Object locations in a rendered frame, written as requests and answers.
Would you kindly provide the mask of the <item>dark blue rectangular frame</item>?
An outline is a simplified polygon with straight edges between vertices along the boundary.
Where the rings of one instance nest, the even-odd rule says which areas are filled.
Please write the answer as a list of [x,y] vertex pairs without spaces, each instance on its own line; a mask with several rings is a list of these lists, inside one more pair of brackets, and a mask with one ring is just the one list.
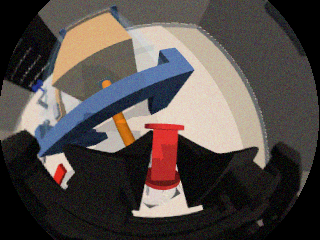
[[[108,139],[105,132],[88,132],[117,113],[131,108],[148,99],[149,115],[167,108],[173,97],[177,95],[185,81],[195,69],[187,59],[172,61],[144,69],[133,75],[124,77],[108,87],[93,93],[83,103],[76,105],[68,115],[57,121],[39,140],[39,159],[49,155],[63,153],[63,145],[76,144],[79,147],[93,147]],[[88,132],[88,133],[87,133]]]

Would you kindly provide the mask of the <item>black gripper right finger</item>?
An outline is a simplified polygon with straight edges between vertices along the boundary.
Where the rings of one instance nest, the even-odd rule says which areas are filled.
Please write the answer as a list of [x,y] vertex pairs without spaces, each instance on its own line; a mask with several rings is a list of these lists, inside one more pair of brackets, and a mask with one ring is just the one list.
[[257,152],[259,147],[216,153],[193,143],[192,140],[185,139],[179,133],[176,167],[188,209],[201,205],[200,201],[220,183],[225,173],[237,165],[253,161]]

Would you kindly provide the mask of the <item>red flat bar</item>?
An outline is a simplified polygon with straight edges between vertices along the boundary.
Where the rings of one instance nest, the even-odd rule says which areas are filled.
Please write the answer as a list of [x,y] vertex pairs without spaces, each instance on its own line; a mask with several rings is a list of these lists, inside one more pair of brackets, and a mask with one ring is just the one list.
[[59,164],[59,167],[56,168],[55,172],[56,173],[55,175],[53,175],[53,179],[56,180],[56,183],[59,183],[59,185],[61,185],[61,183],[63,183],[65,173],[67,173],[67,171],[65,171],[65,167],[63,167],[63,163]]

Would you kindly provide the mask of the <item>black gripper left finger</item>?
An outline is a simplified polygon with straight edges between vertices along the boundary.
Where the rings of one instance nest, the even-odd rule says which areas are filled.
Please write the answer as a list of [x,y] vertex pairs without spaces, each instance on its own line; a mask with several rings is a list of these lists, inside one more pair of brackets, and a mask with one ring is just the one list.
[[152,129],[149,129],[140,139],[113,153],[79,147],[73,143],[63,145],[63,152],[73,171],[121,185],[133,207],[132,211],[139,212],[152,155],[152,132]]

